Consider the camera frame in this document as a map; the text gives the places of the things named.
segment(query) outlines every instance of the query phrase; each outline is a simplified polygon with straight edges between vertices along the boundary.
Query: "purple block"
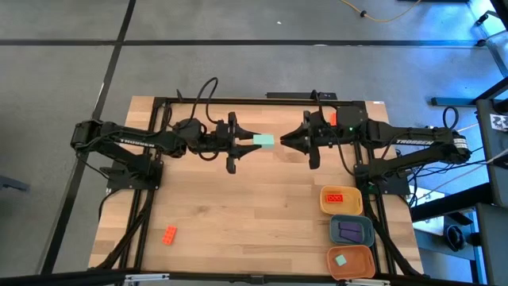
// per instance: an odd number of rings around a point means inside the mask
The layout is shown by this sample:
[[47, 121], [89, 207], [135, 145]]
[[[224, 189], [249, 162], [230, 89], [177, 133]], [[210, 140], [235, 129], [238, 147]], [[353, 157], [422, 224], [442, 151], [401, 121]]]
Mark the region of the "purple block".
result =
[[364, 239], [361, 232], [351, 230], [341, 230], [340, 236], [356, 243], [361, 243]]
[[356, 222], [339, 222], [339, 229], [360, 232], [362, 231], [362, 226]]

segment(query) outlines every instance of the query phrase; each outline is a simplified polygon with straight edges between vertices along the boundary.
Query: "gray floor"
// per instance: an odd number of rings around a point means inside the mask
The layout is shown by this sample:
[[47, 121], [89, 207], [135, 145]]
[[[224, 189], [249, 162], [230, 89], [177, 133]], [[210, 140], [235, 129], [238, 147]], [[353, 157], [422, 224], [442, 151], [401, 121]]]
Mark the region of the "gray floor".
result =
[[[114, 39], [127, 2], [0, 0], [0, 39]], [[376, 17], [392, 17], [411, 5], [355, 3]], [[147, 0], [137, 3], [127, 38], [471, 40], [483, 36], [474, 21], [465, 4], [422, 3], [399, 21], [379, 24], [331, 0]], [[0, 174], [32, 186], [29, 193], [0, 193], [0, 276], [37, 271], [74, 163], [68, 145], [73, 126], [90, 117], [111, 51], [0, 47], [0, 126], [7, 135], [0, 141]], [[401, 126], [440, 126], [442, 109], [429, 106], [429, 98], [475, 97], [502, 78], [486, 48], [125, 47], [102, 119], [123, 122], [133, 95], [174, 96], [179, 88], [194, 97], [212, 76], [220, 79], [217, 96], [261, 98], [269, 91], [316, 88], [340, 99], [381, 100], [391, 123]], [[474, 122], [473, 110], [460, 109], [459, 128]], [[472, 149], [481, 146], [478, 129], [464, 134]], [[90, 162], [109, 163], [98, 156]], [[487, 180], [484, 170], [478, 173]], [[432, 188], [452, 174], [419, 184]], [[477, 183], [466, 177], [442, 191]], [[56, 271], [86, 268], [104, 189], [104, 179], [86, 170]], [[467, 261], [424, 252], [422, 257], [432, 276], [471, 279], [464, 271], [443, 271], [446, 265], [463, 269]]]

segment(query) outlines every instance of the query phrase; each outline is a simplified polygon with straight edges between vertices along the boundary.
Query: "teal block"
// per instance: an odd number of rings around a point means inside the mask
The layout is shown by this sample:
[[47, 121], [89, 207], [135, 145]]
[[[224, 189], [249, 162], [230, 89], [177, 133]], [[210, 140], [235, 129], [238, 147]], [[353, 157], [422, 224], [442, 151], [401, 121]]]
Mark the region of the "teal block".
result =
[[271, 149], [275, 146], [275, 139], [271, 134], [256, 134], [253, 141], [254, 145], [261, 145], [264, 149]]
[[346, 257], [344, 257], [344, 255], [341, 254], [338, 257], [335, 257], [335, 262], [337, 263], [337, 265], [342, 266], [347, 262]]

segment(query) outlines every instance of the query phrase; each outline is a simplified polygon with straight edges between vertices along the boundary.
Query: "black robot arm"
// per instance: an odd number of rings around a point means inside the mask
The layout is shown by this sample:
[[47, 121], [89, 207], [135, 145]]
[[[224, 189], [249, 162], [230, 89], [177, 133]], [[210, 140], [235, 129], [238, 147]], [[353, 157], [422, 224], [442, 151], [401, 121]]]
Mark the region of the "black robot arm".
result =
[[[161, 163], [152, 160], [150, 154], [131, 153], [118, 143], [158, 149], [162, 154], [173, 158], [180, 158], [186, 154], [187, 150], [198, 154], [203, 160], [213, 160], [219, 153], [227, 153], [226, 169], [234, 174], [236, 172], [235, 159], [240, 159], [247, 153], [261, 148], [261, 145], [237, 145], [236, 139], [252, 139], [254, 134], [256, 133], [240, 128], [234, 112], [229, 113], [227, 122], [219, 120], [215, 130], [209, 133], [206, 127], [195, 118], [176, 123], [171, 131], [160, 132], [120, 126], [113, 122], [88, 120], [76, 125], [71, 147], [77, 153], [98, 152], [117, 162], [117, 166], [114, 164], [112, 168], [101, 168], [101, 171], [109, 176], [109, 183], [112, 185], [115, 183], [111, 181], [123, 181], [120, 188], [147, 188], [158, 187]], [[204, 157], [203, 153], [213, 155]]]
[[331, 126], [320, 111], [304, 112], [303, 123], [293, 132], [280, 138], [281, 144], [309, 153], [311, 169], [319, 167], [318, 147], [350, 144], [358, 141], [366, 148], [386, 148], [390, 145], [422, 145], [428, 148], [402, 157], [384, 160], [374, 159], [368, 165], [360, 165], [356, 176], [378, 179], [394, 172], [433, 162], [462, 164], [469, 160], [471, 152], [464, 136], [449, 128], [401, 128], [385, 122], [368, 119], [356, 106], [337, 110], [336, 126]]

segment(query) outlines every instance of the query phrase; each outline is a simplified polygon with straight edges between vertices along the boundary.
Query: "wooden table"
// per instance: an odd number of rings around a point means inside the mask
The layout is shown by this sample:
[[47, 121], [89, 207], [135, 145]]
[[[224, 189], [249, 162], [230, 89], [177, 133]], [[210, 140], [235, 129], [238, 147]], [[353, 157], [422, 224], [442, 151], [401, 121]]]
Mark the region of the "wooden table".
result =
[[[153, 100], [133, 97], [125, 124], [147, 129]], [[369, 118], [388, 121], [383, 102], [366, 105]], [[191, 113], [191, 104], [171, 106], [171, 123]], [[227, 113], [235, 111], [240, 126], [274, 134], [277, 139], [299, 126], [304, 110], [317, 107], [213, 104], [210, 116], [227, 119]], [[324, 111], [328, 117], [333, 109]], [[212, 128], [204, 105], [198, 105], [195, 117]], [[141, 152], [139, 147], [126, 148]], [[353, 148], [344, 146], [343, 150], [352, 169]], [[142, 269], [329, 275], [325, 253], [334, 244], [329, 239], [330, 216], [319, 208], [319, 192], [329, 184], [355, 184], [344, 170], [337, 148], [320, 151], [321, 167], [310, 170], [307, 156], [277, 143], [274, 149], [257, 150], [239, 160], [236, 175], [225, 170], [225, 154], [211, 162], [192, 153], [181, 159], [163, 157], [164, 175], [153, 203]], [[391, 150], [387, 158], [393, 156]], [[102, 262], [124, 234], [132, 197], [132, 191], [121, 191], [106, 201], [90, 266]], [[383, 199], [392, 240], [411, 265], [422, 272], [407, 205], [396, 195], [385, 195]], [[162, 237], [170, 225], [178, 230], [168, 246], [162, 243]], [[128, 265], [133, 265], [136, 245], [135, 238]], [[381, 270], [387, 272], [379, 237], [377, 246]]]

